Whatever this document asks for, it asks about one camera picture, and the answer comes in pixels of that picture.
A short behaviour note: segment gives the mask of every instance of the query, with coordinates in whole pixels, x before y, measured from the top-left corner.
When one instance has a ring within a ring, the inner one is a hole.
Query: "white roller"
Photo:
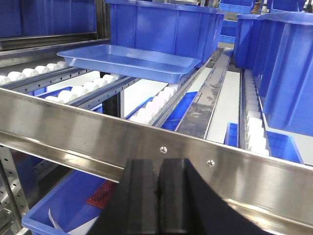
[[[159,111],[159,106],[156,103],[148,102],[145,106],[146,110],[148,110],[151,113],[151,116],[155,116],[157,112]]]
[[[103,78],[96,78],[93,82],[98,84],[99,87],[103,87],[103,86],[107,85],[107,83],[108,83],[108,81],[106,79],[103,79]]]
[[[247,104],[246,105],[246,111],[248,112],[249,110],[258,112],[259,111],[259,106]]]
[[[149,112],[149,110],[141,108],[137,113],[137,118],[140,121],[140,123],[147,124],[151,120],[152,115]]]
[[[165,104],[164,100],[158,96],[153,97],[152,103],[157,107],[158,110],[160,110]]]
[[[39,74],[39,72],[34,69],[24,69],[22,73],[25,74],[26,77],[33,77]]]
[[[258,112],[258,111],[248,110],[246,112],[246,119],[248,120],[249,117],[260,118],[261,117],[261,113]]]
[[[258,153],[258,154],[262,154],[262,155],[266,155],[269,156],[269,151],[267,149],[264,148],[259,148],[257,146],[252,146],[249,151],[254,152],[254,153]]]
[[[259,107],[259,102],[258,102],[257,100],[255,100],[255,99],[248,99],[248,100],[246,101],[246,104],[247,104],[247,105],[250,104],[250,105],[254,105],[254,106]]]
[[[259,126],[250,125],[247,128],[247,137],[249,139],[250,135],[257,135],[259,137],[264,137],[264,128]]]
[[[254,126],[259,126],[262,127],[262,120],[256,117],[248,117],[247,122],[246,122],[247,126],[249,127],[250,125],[254,125]]]
[[[57,64],[54,63],[49,63],[47,64],[47,67],[50,69],[50,71],[54,71],[54,70],[59,70],[61,69],[61,67]]]
[[[68,103],[69,101],[74,100],[77,97],[77,94],[70,91],[61,91],[58,95],[58,98],[60,100],[63,100],[65,103]]]
[[[46,72],[50,72],[50,69],[47,66],[42,66],[42,65],[38,65],[35,67],[35,70],[41,74],[41,73],[46,73]]]
[[[99,88],[99,85],[94,82],[86,82],[84,87],[88,89],[88,92],[92,92]]]
[[[161,99],[163,99],[164,103],[166,103],[169,100],[169,98],[171,97],[171,95],[165,91],[159,92],[159,94],[157,96],[160,97]]]
[[[168,92],[171,96],[175,93],[175,89],[171,87],[165,87],[163,90]]]
[[[116,73],[111,73],[111,76],[113,77],[113,80],[112,81],[116,81],[117,79],[119,79],[119,74],[116,74]]]
[[[179,84],[177,84],[177,83],[171,83],[171,84],[168,84],[167,87],[173,88],[175,91],[177,91],[177,90],[178,90],[178,87],[179,87]]]
[[[88,93],[88,89],[86,87],[83,86],[73,86],[72,93],[77,94],[78,97],[85,95]]]
[[[65,67],[67,67],[67,63],[65,61],[59,61],[57,62],[57,65],[61,68],[64,69]]]
[[[11,82],[11,79],[6,77],[6,76],[3,76],[3,75],[0,75],[0,84],[6,84],[6,83],[9,83]]]
[[[264,137],[250,135],[250,139],[248,140],[248,149],[251,149],[251,147],[253,146],[257,146],[259,148],[266,148],[266,139]]]
[[[106,74],[103,76],[103,79],[105,79],[108,83],[113,82],[114,77],[112,75]]]
[[[58,97],[55,97],[55,96],[47,96],[45,99],[60,103],[60,99]]]
[[[131,118],[129,119],[129,121],[134,121],[134,122],[140,123],[140,120],[138,119],[137,115],[131,116]]]
[[[258,101],[258,97],[256,95],[252,95],[252,94],[247,95],[246,96],[246,101],[248,101],[250,99]]]
[[[8,78],[10,78],[11,81],[17,81],[26,78],[26,76],[21,72],[13,71],[8,74]]]

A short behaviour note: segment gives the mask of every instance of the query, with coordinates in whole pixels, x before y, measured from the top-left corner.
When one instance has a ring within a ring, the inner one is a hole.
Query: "stainless steel rail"
[[[115,181],[128,158],[156,165],[189,158],[221,197],[262,228],[313,232],[311,167],[4,89],[0,99],[4,146]]]
[[[95,32],[34,36],[34,37],[1,38],[0,39],[0,51],[89,41],[89,40],[95,40],[95,39],[97,39],[97,33]]]
[[[231,55],[232,49],[225,48],[182,118],[177,132],[206,139]]]
[[[55,58],[56,53],[59,51],[70,50],[78,47],[105,44],[108,42],[108,39],[99,39],[44,47],[32,47],[26,49],[2,51],[0,52],[0,68],[29,63],[33,61],[41,61],[43,59]]]

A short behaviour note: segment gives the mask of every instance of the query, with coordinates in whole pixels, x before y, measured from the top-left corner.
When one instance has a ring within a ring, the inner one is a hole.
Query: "screw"
[[[215,165],[215,162],[213,160],[208,160],[206,164],[208,165],[208,167],[212,167]]]
[[[160,152],[163,153],[163,154],[166,154],[166,153],[167,153],[167,147],[162,146],[162,147],[160,148]]]

